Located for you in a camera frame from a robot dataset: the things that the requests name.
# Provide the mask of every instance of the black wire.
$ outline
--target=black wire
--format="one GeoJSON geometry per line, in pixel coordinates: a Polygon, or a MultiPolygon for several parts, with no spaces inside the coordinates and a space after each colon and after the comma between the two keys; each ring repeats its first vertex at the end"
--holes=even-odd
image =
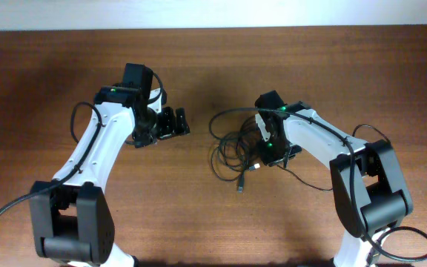
{"type": "Polygon", "coordinates": [[[79,102],[77,103],[77,105],[75,105],[75,107],[73,107],[72,110],[72,115],[70,116],[70,135],[72,135],[73,140],[75,141],[75,143],[79,143],[79,140],[77,139],[77,136],[75,136],[75,132],[73,131],[73,123],[75,122],[75,115],[77,113],[77,109],[81,106],[81,105],[87,105],[89,106],[92,110],[95,111],[96,116],[99,118],[99,123],[102,123],[102,115],[100,114],[100,112],[98,111],[97,108],[95,108],[94,105],[90,104],[89,102],[79,102]]]}
{"type": "Polygon", "coordinates": [[[386,135],[384,133],[382,133],[380,130],[376,129],[374,126],[372,125],[357,125],[354,129],[354,131],[352,132],[352,136],[355,136],[355,133],[357,132],[358,129],[360,129],[361,127],[368,127],[368,128],[372,128],[374,129],[377,133],[379,133],[388,143],[390,142],[390,139],[388,137],[386,137],[386,135]]]}
{"type": "Polygon", "coordinates": [[[211,154],[211,168],[213,174],[223,182],[235,182],[240,178],[243,178],[245,172],[250,166],[250,162],[256,160],[257,155],[255,153],[255,146],[257,137],[258,127],[254,121],[254,116],[247,118],[239,131],[233,131],[227,133],[223,138],[219,140],[219,144],[214,148],[211,154]],[[227,148],[235,151],[234,156],[227,155],[227,148]],[[222,163],[225,167],[232,171],[239,172],[239,174],[231,179],[221,177],[214,167],[214,158],[222,163]],[[231,161],[237,161],[237,164],[232,164],[231,161]]]}
{"type": "MultiPolygon", "coordinates": [[[[220,140],[221,137],[218,137],[217,135],[215,135],[212,131],[212,124],[214,122],[214,120],[216,118],[218,118],[219,116],[225,115],[227,113],[232,113],[232,112],[239,112],[239,111],[265,111],[265,112],[272,112],[272,113],[282,113],[282,114],[288,114],[291,116],[296,116],[300,119],[304,119],[310,123],[314,123],[315,125],[318,125],[319,127],[321,127],[322,129],[328,131],[329,133],[335,135],[340,141],[343,142],[343,144],[345,146],[347,146],[347,149],[349,150],[350,153],[350,195],[351,195],[351,204],[352,204],[352,211],[354,212],[354,219],[357,222],[358,226],[359,226],[359,230],[360,233],[363,235],[363,237],[371,244],[371,246],[380,254],[382,254],[383,256],[393,259],[393,260],[398,260],[398,261],[402,261],[402,262],[407,262],[407,263],[415,263],[415,262],[419,262],[419,261],[424,261],[427,260],[427,253],[424,254],[423,256],[419,256],[419,257],[401,257],[395,254],[391,254],[387,251],[385,251],[381,245],[377,244],[376,242],[374,242],[370,236],[370,234],[368,234],[368,232],[366,231],[365,226],[362,224],[362,220],[360,219],[360,214],[359,211],[357,210],[357,200],[355,197],[355,187],[354,187],[354,171],[355,171],[355,156],[354,156],[354,149],[352,148],[350,142],[347,140],[347,138],[341,136],[339,133],[337,133],[335,130],[331,129],[330,127],[328,127],[327,125],[322,124],[321,122],[318,122],[317,120],[315,120],[314,118],[311,117],[307,117],[307,116],[303,116],[301,114],[298,113],[291,113],[291,112],[287,112],[287,111],[279,111],[279,110],[273,110],[273,109],[267,109],[267,108],[232,108],[226,111],[222,111],[218,114],[216,114],[215,116],[212,117],[212,119],[210,120],[210,122],[208,123],[208,130],[210,132],[210,134],[215,138],[220,140]]],[[[422,237],[425,237],[427,239],[427,233],[416,229],[416,228],[412,228],[409,226],[398,226],[393,228],[393,231],[387,231],[385,234],[386,236],[396,232],[396,231],[413,231],[419,235],[421,235],[422,237]]]]}
{"type": "MultiPolygon", "coordinates": [[[[18,197],[17,199],[9,202],[8,204],[4,205],[2,208],[0,208],[0,216],[6,212],[7,210],[9,210],[10,208],[12,208],[13,206],[30,199],[31,197],[35,197],[38,196],[40,194],[44,194],[48,191],[52,191],[55,188],[58,188],[60,185],[63,185],[64,182],[67,182],[74,174],[77,173],[77,171],[80,170],[80,167],[83,165],[83,162],[87,159],[88,154],[90,153],[91,148],[93,147],[93,144],[96,141],[97,136],[99,135],[100,130],[102,129],[102,116],[100,115],[100,112],[96,109],[95,106],[93,106],[92,104],[88,103],[88,102],[80,102],[78,103],[74,108],[73,108],[73,113],[76,112],[76,109],[78,106],[80,105],[87,105],[90,108],[92,108],[95,113],[96,116],[98,117],[98,124],[96,125],[96,130],[95,133],[92,136],[92,139],[90,140],[90,142],[88,143],[87,149],[85,150],[85,152],[82,154],[82,157],[80,158],[80,160],[73,166],[73,169],[70,171],[69,174],[67,174],[67,176],[65,176],[64,178],[60,179],[59,181],[54,182],[51,186],[49,186],[48,188],[44,188],[40,191],[37,192],[33,192],[30,194],[25,194],[24,196],[18,197]]],[[[73,131],[73,118],[75,117],[75,115],[72,113],[72,117],[70,119],[70,129],[73,131]]]]}
{"type": "Polygon", "coordinates": [[[329,192],[329,191],[332,191],[332,189],[333,189],[333,188],[325,189],[325,188],[317,187],[315,185],[312,185],[310,183],[305,182],[304,180],[302,180],[301,178],[299,178],[293,171],[288,170],[287,168],[283,168],[283,167],[281,167],[279,165],[277,165],[277,167],[280,168],[280,169],[282,169],[283,171],[287,171],[288,173],[292,174],[298,181],[300,181],[304,185],[307,185],[307,186],[312,187],[314,189],[317,189],[319,191],[329,192]]]}
{"type": "Polygon", "coordinates": [[[165,92],[165,91],[164,91],[164,85],[162,85],[161,78],[159,78],[159,76],[158,76],[158,75],[157,75],[157,73],[155,73],[155,72],[153,72],[153,76],[154,76],[154,77],[156,77],[156,80],[157,80],[157,82],[159,83],[159,88],[161,88],[161,90],[160,90],[159,94],[158,94],[156,97],[154,97],[153,99],[149,99],[149,100],[148,100],[148,105],[149,105],[149,104],[153,104],[155,101],[157,101],[157,99],[159,99],[159,97],[161,97],[161,96],[162,96],[162,93],[164,93],[164,92],[165,92]]]}

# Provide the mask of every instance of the wood grain surface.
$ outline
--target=wood grain surface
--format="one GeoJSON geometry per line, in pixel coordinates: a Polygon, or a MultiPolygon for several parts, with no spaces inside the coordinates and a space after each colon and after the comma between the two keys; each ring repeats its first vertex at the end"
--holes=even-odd
{"type": "MultiPolygon", "coordinates": [[[[369,123],[387,134],[414,201],[403,225],[427,232],[427,26],[0,32],[0,207],[62,167],[76,146],[72,107],[120,81],[127,62],[161,76],[168,105],[184,107],[191,127],[189,136],[123,147],[111,171],[116,243],[141,261],[301,263],[338,251],[344,228],[332,193],[261,167],[238,194],[211,173],[210,118],[270,90],[345,132],[369,123]]],[[[250,115],[226,116],[214,130],[238,130],[250,115]]],[[[78,135],[88,118],[81,111],[78,135]]],[[[289,168],[331,185],[308,153],[289,168]]],[[[417,256],[427,243],[403,233],[385,248],[417,256]]],[[[0,266],[56,266],[36,256],[27,203],[0,219],[0,266]]]]}

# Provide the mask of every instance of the white robotic arm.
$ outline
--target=white robotic arm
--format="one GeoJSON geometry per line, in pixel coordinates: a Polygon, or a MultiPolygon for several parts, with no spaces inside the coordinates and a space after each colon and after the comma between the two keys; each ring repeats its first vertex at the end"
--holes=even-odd
{"type": "Polygon", "coordinates": [[[257,147],[266,165],[286,164],[304,148],[331,170],[336,210],[346,231],[342,246],[329,263],[330,266],[374,266],[380,253],[362,238],[357,224],[366,225],[372,240],[377,241],[387,230],[398,226],[413,208],[393,148],[383,140],[370,144],[342,132],[302,102],[286,105],[276,91],[261,95],[255,106],[297,114],[291,116],[287,113],[260,111],[256,115],[255,120],[262,134],[257,147]],[[354,192],[362,222],[356,221],[351,205],[351,152],[337,135],[346,139],[354,151],[354,192]],[[362,179],[365,175],[378,175],[378,182],[366,187],[362,179]]]}
{"type": "MultiPolygon", "coordinates": [[[[183,109],[176,111],[176,118],[171,108],[162,107],[167,96],[162,83],[159,81],[161,88],[150,90],[153,75],[158,78],[143,65],[127,64],[123,83],[100,90],[87,129],[53,182],[74,169],[78,171],[56,190],[30,199],[34,241],[40,257],[76,267],[137,265],[135,257],[114,243],[115,228],[104,197],[111,168],[125,143],[140,148],[157,139],[190,132],[183,109]],[[131,134],[134,142],[126,141],[131,134]],[[78,166],[87,150],[85,160],[78,166]],[[60,214],[69,205],[76,206],[76,217],[60,214]]],[[[31,192],[50,185],[51,182],[36,182],[31,192]]]]}

